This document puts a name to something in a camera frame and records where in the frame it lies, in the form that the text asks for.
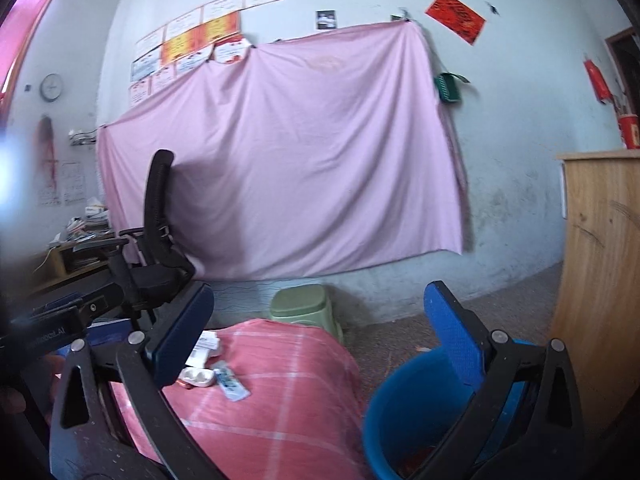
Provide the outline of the person's left hand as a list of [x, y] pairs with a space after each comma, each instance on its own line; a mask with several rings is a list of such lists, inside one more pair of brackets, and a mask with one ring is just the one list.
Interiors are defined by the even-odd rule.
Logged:
[[37, 390], [46, 389], [49, 401], [53, 402], [58, 393], [65, 359], [57, 354], [49, 354], [30, 364], [26, 370], [26, 386], [20, 388], [1, 388], [1, 409], [8, 415], [23, 413], [27, 408], [25, 393], [29, 392], [28, 386], [34, 386]]

